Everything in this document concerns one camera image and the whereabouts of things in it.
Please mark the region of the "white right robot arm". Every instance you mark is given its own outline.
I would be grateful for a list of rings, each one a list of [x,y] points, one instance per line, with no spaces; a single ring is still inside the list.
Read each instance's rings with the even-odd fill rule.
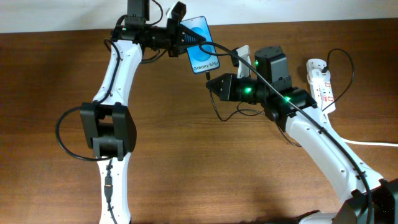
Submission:
[[[225,73],[208,80],[207,89],[222,101],[261,104],[265,116],[306,150],[342,204],[336,213],[314,210],[276,223],[397,223],[397,181],[387,181],[363,162],[331,127],[312,96],[292,85],[280,47],[258,50],[254,64],[236,50],[224,53],[257,77]]]

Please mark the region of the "white power extension socket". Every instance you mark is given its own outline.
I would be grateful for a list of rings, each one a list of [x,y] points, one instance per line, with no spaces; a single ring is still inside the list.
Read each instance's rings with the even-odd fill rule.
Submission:
[[[324,114],[329,114],[336,110],[336,106],[331,89],[331,73],[329,71],[322,72],[325,67],[326,62],[318,58],[311,58],[306,63],[307,80],[312,98],[317,102],[318,107]]]

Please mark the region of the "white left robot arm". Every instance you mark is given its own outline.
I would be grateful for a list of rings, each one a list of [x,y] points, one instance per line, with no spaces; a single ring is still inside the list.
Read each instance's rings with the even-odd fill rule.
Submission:
[[[111,58],[101,88],[91,103],[83,103],[80,116],[87,145],[93,150],[101,178],[100,223],[131,223],[127,171],[137,141],[136,125],[129,112],[129,95],[146,48],[164,49],[178,57],[205,38],[181,23],[186,5],[177,1],[167,11],[167,24],[149,24],[149,2],[129,1],[109,38]]]

